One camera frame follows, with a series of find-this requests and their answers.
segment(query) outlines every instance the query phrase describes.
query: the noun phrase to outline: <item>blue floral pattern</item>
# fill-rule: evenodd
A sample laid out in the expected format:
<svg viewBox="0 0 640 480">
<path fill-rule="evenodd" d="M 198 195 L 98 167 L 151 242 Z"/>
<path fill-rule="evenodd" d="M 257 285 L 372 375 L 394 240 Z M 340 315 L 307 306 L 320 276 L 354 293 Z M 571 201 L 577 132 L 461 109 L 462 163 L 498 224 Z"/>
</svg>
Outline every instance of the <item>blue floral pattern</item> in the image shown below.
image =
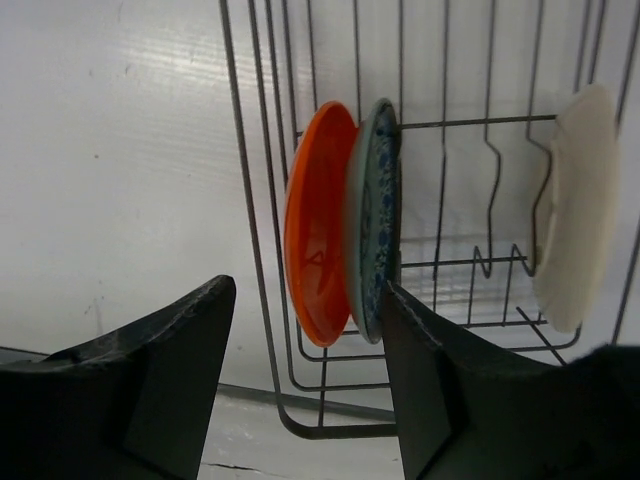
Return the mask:
<svg viewBox="0 0 640 480">
<path fill-rule="evenodd" d="M 400 129 L 389 101 L 378 103 L 368 146 L 360 236 L 360 275 L 364 307 L 365 338 L 377 343 L 381 337 L 380 309 L 383 287 L 396 274 L 400 225 L 398 177 Z"/>
</svg>

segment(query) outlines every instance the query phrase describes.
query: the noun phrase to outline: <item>blue patterned plate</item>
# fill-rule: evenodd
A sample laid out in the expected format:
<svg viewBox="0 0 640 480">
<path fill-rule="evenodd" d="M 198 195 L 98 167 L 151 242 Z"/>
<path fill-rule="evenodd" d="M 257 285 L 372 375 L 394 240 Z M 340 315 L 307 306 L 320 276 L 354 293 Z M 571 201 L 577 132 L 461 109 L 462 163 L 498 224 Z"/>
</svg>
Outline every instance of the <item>blue patterned plate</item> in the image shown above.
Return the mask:
<svg viewBox="0 0 640 480">
<path fill-rule="evenodd" d="M 395 280 L 400 247 L 400 128 L 379 100 L 360 126 L 347 166 L 343 255 L 347 296 L 362 336 L 380 341 L 383 287 Z"/>
</svg>

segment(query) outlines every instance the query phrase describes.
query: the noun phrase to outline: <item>metal wire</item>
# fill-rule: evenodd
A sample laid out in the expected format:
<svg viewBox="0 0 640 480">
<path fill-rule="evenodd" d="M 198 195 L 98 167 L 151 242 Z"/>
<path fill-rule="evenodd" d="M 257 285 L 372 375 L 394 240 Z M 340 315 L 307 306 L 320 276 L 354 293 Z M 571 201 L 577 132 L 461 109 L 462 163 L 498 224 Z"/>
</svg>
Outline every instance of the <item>metal wire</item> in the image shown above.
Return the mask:
<svg viewBox="0 0 640 480">
<path fill-rule="evenodd" d="M 325 405 L 326 405 L 326 396 L 327 392 L 336 392 L 336 391 L 356 391 L 356 390 L 369 390 L 369 389 L 385 389 L 388 388 L 389 385 L 386 382 L 379 383 L 362 383 L 362 384 L 327 384 L 328 377 L 328 368 L 329 364 L 332 364 L 332 368 L 341 368 L 341 365 L 346 365 L 350 362 L 354 361 L 382 361 L 384 359 L 384 354 L 380 353 L 364 353 L 359 355 L 332 355 L 331 349 L 324 348 L 322 349 L 322 354 L 320 356 L 314 356 L 308 353 L 305 350 L 304 339 L 302 336 L 302 331 L 300 329 L 300 325 L 296 322 L 296 343 L 297 343 L 297 351 L 299 354 L 298 360 L 302 360 L 305 362 L 312 362 L 314 364 L 320 364 L 321 372 L 319 383 L 315 385 L 305 385 L 302 384 L 296 378 L 296 369 L 294 362 L 294 349 L 292 347 L 292 331 L 291 331 L 291 320 L 288 312 L 288 296 L 286 290 L 286 282 L 284 277 L 284 265 L 283 265 L 283 251 L 282 251 L 282 239 L 279 230 L 279 214 L 280 210 L 278 207 L 278 192 L 276 189 L 275 182 L 275 174 L 274 174 L 274 165 L 273 165 L 273 156 L 271 153 L 272 142 L 271 135 L 273 132 L 269 130 L 269 116 L 267 112 L 267 89 L 265 88 L 265 80 L 264 80 L 264 72 L 262 66 L 262 56 L 261 49 L 264 47 L 260 41 L 260 34 L 258 29 L 258 20 L 257 20 L 257 6 L 264 5 L 264 12 L 266 17 L 266 27 L 267 27 L 267 45 L 268 48 L 268 58 L 271 67 L 271 82 L 273 84 L 273 95 L 274 95 L 274 108 L 275 108 L 275 117 L 276 117 L 276 129 L 277 132 L 277 143 L 280 149 L 280 163 L 283 179 L 286 182 L 288 181 L 288 167 L 287 167 L 287 155 L 286 155 L 286 146 L 287 141 L 285 140 L 285 131 L 283 125 L 283 103 L 281 96 L 283 92 L 286 92 L 286 101 L 289 104 L 288 108 L 288 116 L 291 122 L 291 145 L 293 148 L 297 146 L 298 138 L 302 134 L 302 129 L 304 125 L 298 125 L 297 119 L 297 110 L 296 110 L 296 78 L 294 75 L 294 62 L 292 56 L 292 42 L 291 42 L 291 28 L 290 28 L 290 18 L 289 18 L 289 8 L 287 0 L 281 0 L 281 15 L 282 15 L 282 35 L 283 35 L 283 43 L 284 43 L 284 59 L 279 59 L 278 56 L 281 54 L 281 51 L 276 48 L 276 34 L 274 32 L 274 21 L 273 21 L 273 11 L 272 11 L 272 2 L 271 0 L 247 0 L 249 6 L 249 23 L 251 29 L 251 44 L 253 48 L 253 56 L 254 56 L 254 65 L 255 65 L 255 85 L 258 90 L 258 102 L 260 109 L 260 126 L 262 131 L 262 143 L 265 151 L 265 162 L 266 162 L 266 172 L 267 172 L 267 181 L 269 188 L 269 202 L 270 202 L 270 211 L 273 220 L 273 239 L 276 249 L 277 256 L 277 266 L 278 266 L 278 283 L 280 287 L 280 309 L 282 310 L 282 319 L 283 319 L 283 330 L 284 330 L 284 345 L 285 345 L 285 353 L 286 353 L 286 363 L 287 363 L 287 375 L 288 380 L 291 385 L 299 391 L 302 392 L 317 392 L 319 394 L 319 408 L 318 408 L 318 419 L 317 424 L 315 425 L 302 425 L 296 421 L 294 421 L 287 413 L 286 408 L 283 403 L 283 393 L 282 393 L 282 384 L 280 371 L 278 369 L 278 358 L 275 349 L 275 341 L 274 341 L 274 332 L 271 323 L 271 314 L 269 301 L 267 298 L 267 289 L 265 284 L 265 274 L 264 267 L 262 263 L 262 253 L 261 246 L 258 237 L 258 228 L 256 221 L 256 212 L 255 212 L 255 204 L 253 198 L 253 190 L 251 183 L 251 173 L 249 169 L 249 161 L 247 154 L 247 144 L 245 137 L 245 129 L 244 122 L 242 116 L 241 109 L 241 101 L 240 101 L 240 90 L 238 85 L 237 78 L 237 70 L 236 63 L 233 51 L 233 39 L 232 39 L 232 31 L 231 31 L 231 21 L 229 18 L 228 11 L 228 1 L 220 0 L 220 14 L 222 19 L 222 29 L 223 29 L 223 37 L 224 37 L 224 45 L 225 52 L 227 56 L 227 67 L 229 71 L 229 81 L 231 87 L 231 99 L 232 106 L 234 112 L 234 121 L 236 126 L 236 134 L 238 141 L 238 149 L 240 153 L 240 165 L 242 168 L 242 178 L 243 185 L 245 191 L 245 200 L 247 203 L 247 213 L 249 218 L 249 226 L 250 226 L 250 234 L 251 234 L 251 242 L 254 253 L 254 262 L 256 267 L 256 277 L 258 280 L 258 291 L 260 295 L 260 305 L 262 309 L 263 322 L 265 327 L 265 334 L 267 339 L 267 347 L 269 353 L 270 367 L 271 373 L 274 382 L 274 391 L 276 395 L 276 404 L 278 407 L 278 413 L 280 418 L 291 432 L 296 435 L 299 435 L 304 438 L 354 438 L 354 437 L 374 437 L 374 436 L 391 436 L 395 435 L 396 429 L 394 424 L 389 423 L 375 423 L 375 424 L 357 424 L 357 425 L 346 425 L 346 426 L 327 426 L 325 423 Z M 533 56 L 531 59 L 531 71 L 529 77 L 528 84 L 528 101 L 527 101 L 527 114 L 521 116 L 502 116 L 502 117 L 492 117 L 491 116 L 491 105 L 492 105 L 492 94 L 493 94 L 493 74 L 494 74 L 494 58 L 495 58 L 495 49 L 496 49 L 496 22 L 497 22 L 497 14 L 500 5 L 499 0 L 490 0 L 490 10 L 489 10 L 489 21 L 487 25 L 487 38 L 488 38 L 488 48 L 486 54 L 486 76 L 485 76 L 485 86 L 484 86 L 484 115 L 482 118 L 468 118 L 468 119 L 449 119 L 448 115 L 448 94 L 449 94 L 449 60 L 450 60 L 450 24 L 451 24 L 451 5 L 450 0 L 441 0 L 443 11 L 442 11 L 442 71 L 441 71 L 441 96 L 442 96 L 442 107 L 440 111 L 440 118 L 436 121 L 424 121 L 424 122 L 413 122 L 406 123 L 404 122 L 404 83 L 405 83 L 405 4 L 403 0 L 398 1 L 398 112 L 399 112 L 399 120 L 400 126 L 403 130 L 426 130 L 437 128 L 440 130 L 440 145 L 442 149 L 441 161 L 440 161 L 440 179 L 439 179 L 439 203 L 438 203 L 438 222 L 437 222 L 437 232 L 436 232 L 436 248 L 434 252 L 434 258 L 432 261 L 424 261 L 424 262 L 406 262 L 402 264 L 403 269 L 416 269 L 416 268 L 427 268 L 431 269 L 432 280 L 433 280 L 433 289 L 431 291 L 432 296 L 432 307 L 433 310 L 436 310 L 438 306 L 438 279 L 439 272 L 442 269 L 450 268 L 450 267 L 462 267 L 469 266 L 471 271 L 471 279 L 469 283 L 469 295 L 468 295 L 468 308 L 467 308 L 467 318 L 461 325 L 466 329 L 473 329 L 477 331 L 486 330 L 489 328 L 520 328 L 525 331 L 530 332 L 532 341 L 530 344 L 526 344 L 524 346 L 509 348 L 509 350 L 519 353 L 526 352 L 550 352 L 551 355 L 554 356 L 556 361 L 560 365 L 564 365 L 566 361 L 562 357 L 561 352 L 565 349 L 571 348 L 576 345 L 581 338 L 581 329 L 576 330 L 574 335 L 569 339 L 565 340 L 561 343 L 554 343 L 550 341 L 544 334 L 543 328 L 548 322 L 542 317 L 540 312 L 537 312 L 537 318 L 532 320 L 521 308 L 521 306 L 516 305 L 513 308 L 510 305 L 510 294 L 512 289 L 513 280 L 512 277 L 514 275 L 514 264 L 517 268 L 520 265 L 524 272 L 529 276 L 535 274 L 536 266 L 537 266 L 537 258 L 536 258 L 536 248 L 532 249 L 532 258 L 527 258 L 522 254 L 520 247 L 513 243 L 511 245 L 511 250 L 509 256 L 494 256 L 494 232 L 493 232 L 493 209 L 496 196 L 501 186 L 502 180 L 502 168 L 503 162 L 505 160 L 505 156 L 500 151 L 500 149 L 491 141 L 491 126 L 496 124 L 516 124 L 516 123 L 524 123 L 525 124 L 525 139 L 526 141 L 535 147 L 538 151 L 540 151 L 547 161 L 547 171 L 542 185 L 538 191 L 537 197 L 532 205 L 530 220 L 531 220 L 531 233 L 533 245 L 536 243 L 536 211 L 540 199 L 544 193 L 545 188 L 547 188 L 547 184 L 549 183 L 549 178 L 552 174 L 551 172 L 551 159 L 549 150 L 546 146 L 534 138 L 533 136 L 533 126 L 540 122 L 549 122 L 555 119 L 555 114 L 545 113 L 545 114 L 536 114 L 535 110 L 535 97 L 537 91 L 537 81 L 538 81 L 538 67 L 540 63 L 540 45 L 541 40 L 544 36 L 544 20 L 545 20 L 545 0 L 537 1 L 537 14 L 534 19 L 532 19 L 535 25 L 535 34 L 533 41 Z M 585 0 L 583 3 L 583 9 L 581 11 L 582 15 L 582 25 L 580 30 L 580 38 L 578 45 L 578 52 L 576 56 L 576 65 L 575 72 L 573 73 L 573 91 L 577 91 L 580 88 L 582 78 L 583 78 L 583 69 L 584 69 L 584 57 L 588 50 L 588 42 L 589 42 L 589 27 L 591 25 L 592 13 L 593 13 L 593 4 L 594 0 Z M 607 17 L 607 0 L 600 0 L 598 2 L 597 13 L 595 17 L 594 24 L 594 33 L 592 35 L 592 45 L 591 45 L 591 56 L 588 66 L 588 71 L 586 72 L 586 82 L 592 83 L 597 75 L 598 66 L 601 61 L 601 45 L 603 32 L 606 26 L 606 17 Z M 360 122 L 362 120 L 362 81 L 363 78 L 361 76 L 361 55 L 360 55 L 360 19 L 359 19 L 359 5 L 358 0 L 352 0 L 352 15 L 353 15 L 353 47 L 354 47 L 354 61 L 355 61 L 355 92 L 357 99 L 357 120 Z M 311 67 L 311 94 L 313 100 L 313 106 L 317 109 L 318 107 L 318 76 L 317 76 L 317 65 L 316 65 L 316 50 L 314 45 L 314 12 L 312 9 L 311 0 L 306 1 L 306 21 L 308 23 L 308 32 L 307 32 L 307 41 L 309 42 L 309 63 Z M 616 118 L 618 122 L 623 118 L 624 107 L 628 96 L 629 85 L 631 82 L 631 75 L 633 72 L 634 61 L 636 56 L 636 46 L 637 46 L 637 37 L 638 31 L 640 29 L 640 0 L 636 1 L 636 10 L 635 15 L 633 17 L 631 35 L 629 37 L 628 46 L 627 46 L 627 54 L 626 60 L 623 66 L 622 72 L 622 80 L 621 87 L 618 97 L 618 104 L 616 110 Z M 281 89 L 281 83 L 279 78 L 278 66 L 284 63 L 285 74 L 286 74 L 286 88 Z M 493 153 L 495 157 L 495 176 L 494 183 L 491 190 L 490 197 L 488 199 L 487 209 L 486 209 L 486 224 L 487 224 L 487 235 L 486 235 L 486 248 L 485 254 L 482 253 L 479 245 L 474 246 L 472 250 L 472 256 L 470 258 L 442 258 L 442 243 L 443 239 L 443 217 L 444 217 L 444 206 L 446 202 L 446 187 L 447 187 L 447 167 L 448 167 L 448 158 L 447 158 L 447 131 L 449 128 L 455 127 L 463 127 L 463 126 L 482 126 L 483 128 L 483 144 Z M 614 328 L 614 332 L 612 335 L 611 343 L 617 343 L 620 335 L 620 331 L 624 322 L 624 315 L 626 311 L 626 307 L 629 301 L 629 296 L 631 292 L 631 288 L 634 281 L 635 269 L 638 261 L 638 255 L 640 253 L 640 220 L 638 221 L 637 231 L 635 242 L 633 245 L 633 250 L 630 253 L 629 258 L 629 267 L 626 272 L 624 288 L 621 294 L 620 306 L 618 311 L 618 316 L 616 319 L 616 324 Z M 501 314 L 498 318 L 491 320 L 478 320 L 475 319 L 473 313 L 473 305 L 474 305 L 474 292 L 476 290 L 476 270 L 477 266 L 480 266 L 480 270 L 482 271 L 483 277 L 485 279 L 490 278 L 493 274 L 494 265 L 499 264 L 508 264 L 507 277 L 505 282 L 505 294 L 504 299 L 501 306 Z M 510 312 L 517 312 L 520 319 L 513 320 L 509 318 Z M 353 336 L 359 335 L 357 330 L 347 330 L 343 333 L 343 336 Z"/>
</svg>

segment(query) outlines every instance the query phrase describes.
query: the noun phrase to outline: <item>plate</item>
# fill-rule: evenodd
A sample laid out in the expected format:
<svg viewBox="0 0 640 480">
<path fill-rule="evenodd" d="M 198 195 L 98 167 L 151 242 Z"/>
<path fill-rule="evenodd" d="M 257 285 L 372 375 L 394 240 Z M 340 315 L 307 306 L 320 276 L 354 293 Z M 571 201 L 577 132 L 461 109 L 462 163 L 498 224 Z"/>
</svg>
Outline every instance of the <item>plate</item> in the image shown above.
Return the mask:
<svg viewBox="0 0 640 480">
<path fill-rule="evenodd" d="M 346 165 L 357 134 L 338 102 L 320 107 L 296 151 L 287 186 L 284 253 L 298 322 L 328 347 L 349 319 L 341 250 Z"/>
<path fill-rule="evenodd" d="M 614 106 L 601 85 L 585 87 L 556 120 L 551 177 L 536 215 L 533 289 L 559 332 L 575 331 L 602 283 L 615 227 L 620 153 Z M 546 174 L 540 173 L 541 185 Z"/>
<path fill-rule="evenodd" d="M 399 271 L 400 145 L 393 106 L 381 99 L 359 129 L 343 211 L 347 295 L 353 319 L 369 343 L 380 341 L 383 287 Z"/>
</svg>

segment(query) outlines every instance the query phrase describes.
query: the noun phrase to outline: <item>orange plate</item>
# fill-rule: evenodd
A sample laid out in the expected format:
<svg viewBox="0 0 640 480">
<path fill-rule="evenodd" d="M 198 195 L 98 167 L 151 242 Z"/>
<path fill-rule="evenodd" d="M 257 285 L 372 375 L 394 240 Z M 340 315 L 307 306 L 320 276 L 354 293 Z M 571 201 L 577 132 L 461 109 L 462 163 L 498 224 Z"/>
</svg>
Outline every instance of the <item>orange plate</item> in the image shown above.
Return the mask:
<svg viewBox="0 0 640 480">
<path fill-rule="evenodd" d="M 357 131 L 341 103 L 320 107 L 296 151 L 287 188 L 287 283 L 298 321 L 319 347 L 338 339 L 351 313 L 344 283 L 342 203 Z"/>
</svg>

